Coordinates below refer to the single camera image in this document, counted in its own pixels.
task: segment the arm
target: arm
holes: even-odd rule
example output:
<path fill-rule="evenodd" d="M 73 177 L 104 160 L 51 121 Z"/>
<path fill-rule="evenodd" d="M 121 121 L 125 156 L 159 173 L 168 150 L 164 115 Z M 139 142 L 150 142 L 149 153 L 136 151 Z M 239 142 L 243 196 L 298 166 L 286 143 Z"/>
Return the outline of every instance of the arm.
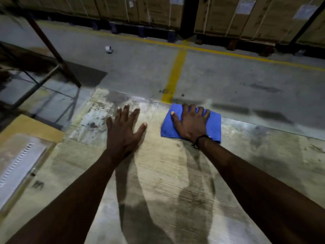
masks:
<path fill-rule="evenodd" d="M 101 157 L 26 223 L 7 243 L 84 243 L 101 198 L 117 165 L 134 152 L 147 124 L 134 134 L 133 123 L 139 113 L 129 116 L 129 106 L 107 119 L 107 149 Z"/>
<path fill-rule="evenodd" d="M 206 114 L 195 105 L 183 106 L 182 122 L 172 114 L 182 138 L 193 144 L 206 134 Z M 210 138 L 200 138 L 198 147 L 217 168 L 240 205 L 272 243 L 318 243 L 325 239 L 325 209 L 266 174 Z"/>

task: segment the hand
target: hand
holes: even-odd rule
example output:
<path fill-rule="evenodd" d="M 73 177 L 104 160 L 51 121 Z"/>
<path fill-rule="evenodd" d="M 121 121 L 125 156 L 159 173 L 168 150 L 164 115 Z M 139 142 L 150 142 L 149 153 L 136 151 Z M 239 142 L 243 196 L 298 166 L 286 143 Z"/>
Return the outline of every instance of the hand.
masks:
<path fill-rule="evenodd" d="M 190 105 L 190 111 L 189 106 L 183 104 L 182 122 L 180 122 L 174 111 L 170 113 L 178 134 L 183 139 L 191 141 L 192 144 L 195 143 L 198 137 L 206 134 L 205 124 L 210 116 L 210 110 L 206 110 L 205 114 L 202 116 L 203 112 L 203 107 L 199 107 L 199 110 L 196 113 L 196 106 L 194 104 Z"/>
<path fill-rule="evenodd" d="M 129 154 L 135 152 L 147 128 L 147 123 L 142 123 L 136 133 L 133 133 L 133 124 L 140 109 L 135 109 L 129 116 L 129 106 L 116 111 L 114 122 L 111 117 L 107 124 L 107 148 L 106 153 L 114 163 L 120 163 Z"/>

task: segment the label on box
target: label on box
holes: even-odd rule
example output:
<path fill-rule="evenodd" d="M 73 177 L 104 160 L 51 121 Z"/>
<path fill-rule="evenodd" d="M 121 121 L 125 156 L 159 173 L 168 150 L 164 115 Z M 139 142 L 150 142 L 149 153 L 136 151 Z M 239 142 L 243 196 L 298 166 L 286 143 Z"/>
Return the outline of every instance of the label on box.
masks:
<path fill-rule="evenodd" d="M 302 5 L 294 15 L 294 19 L 309 20 L 309 18 L 315 13 L 318 6 L 315 5 Z"/>
<path fill-rule="evenodd" d="M 183 5 L 184 0 L 170 0 L 170 4 Z"/>
<path fill-rule="evenodd" d="M 236 9 L 236 14 L 249 15 L 254 8 L 256 0 L 240 0 Z"/>

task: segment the yellow floor line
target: yellow floor line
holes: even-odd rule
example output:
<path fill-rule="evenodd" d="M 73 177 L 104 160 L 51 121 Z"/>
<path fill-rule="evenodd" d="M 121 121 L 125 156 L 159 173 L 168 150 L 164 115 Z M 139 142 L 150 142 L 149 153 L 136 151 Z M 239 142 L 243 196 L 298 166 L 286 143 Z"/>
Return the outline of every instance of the yellow floor line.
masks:
<path fill-rule="evenodd" d="M 184 44 L 178 45 L 178 44 L 154 41 L 154 40 L 137 38 L 137 37 L 116 35 L 116 34 L 112 34 L 110 32 L 93 31 L 93 30 L 88 30 L 88 29 L 83 29 L 83 28 L 78 28 L 78 27 L 63 26 L 63 25 L 60 25 L 60 24 L 53 24 L 53 23 L 50 23 L 50 22 L 47 22 L 47 21 L 38 21 L 38 23 L 42 23 L 42 24 L 45 24 L 45 25 L 47 25 L 49 27 L 54 27 L 54 28 L 68 28 L 69 30 L 74 30 L 76 32 L 84 32 L 84 33 L 89 33 L 89 34 L 94 34 L 94 35 L 103 35 L 103 36 L 108 36 L 108 37 L 116 37 L 116 38 L 134 40 L 134 41 L 139 41 L 139 42 L 144 42 L 144 43 L 150 43 L 150 44 L 156 44 L 156 45 L 164 45 L 164 46 L 168 46 L 168 47 L 176 47 L 176 48 L 179 48 L 179 49 L 194 50 L 194 51 L 206 52 L 206 53 L 212 53 L 212 54 L 218 54 L 218 55 L 239 57 L 239 58 L 243 58 L 243 59 L 251 59 L 251 60 L 274 63 L 274 64 L 282 64 L 282 65 L 286 65 L 286 66 L 290 66 L 290 67 L 299 67 L 299 68 L 308 69 L 308 70 L 317 70 L 317 71 L 325 72 L 325 68 L 313 67 L 313 66 L 299 64 L 299 63 L 292 63 L 292 62 L 286 62 L 286 61 L 276 61 L 276 60 L 270 60 L 270 59 L 261 58 L 261 57 L 245 56 L 245 55 L 240 55 L 240 54 L 236 54 L 236 53 L 230 53 L 230 52 L 224 52 L 224 51 L 217 51 L 217 50 L 193 47 L 193 46 L 184 45 Z"/>
<path fill-rule="evenodd" d="M 182 45 L 186 45 L 189 42 L 186 40 L 182 41 Z M 161 98 L 161 102 L 163 103 L 172 103 L 173 102 L 173 96 L 176 90 L 177 82 L 179 80 L 179 77 L 181 75 L 181 71 L 185 62 L 187 50 L 180 48 L 178 50 L 178 54 L 176 56 L 176 59 L 174 61 L 173 68 L 170 72 L 168 83 L 164 89 L 164 93 Z"/>

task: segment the blue cloth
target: blue cloth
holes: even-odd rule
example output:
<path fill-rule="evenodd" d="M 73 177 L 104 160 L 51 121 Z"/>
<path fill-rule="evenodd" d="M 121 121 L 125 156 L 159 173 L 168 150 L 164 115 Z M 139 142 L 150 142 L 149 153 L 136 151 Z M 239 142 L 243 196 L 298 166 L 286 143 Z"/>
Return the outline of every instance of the blue cloth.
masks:
<path fill-rule="evenodd" d="M 174 111 L 177 114 L 178 118 L 181 119 L 183 107 L 180 104 L 175 104 L 175 103 L 173 103 L 170 106 L 170 109 L 165 117 L 165 120 L 162 123 L 160 135 L 162 137 L 180 139 L 181 137 L 176 132 L 173 125 L 172 116 L 170 115 L 172 111 Z M 210 111 L 210 117 L 206 122 L 206 132 L 207 135 L 210 136 L 214 141 L 221 142 L 221 115 L 220 114 Z"/>

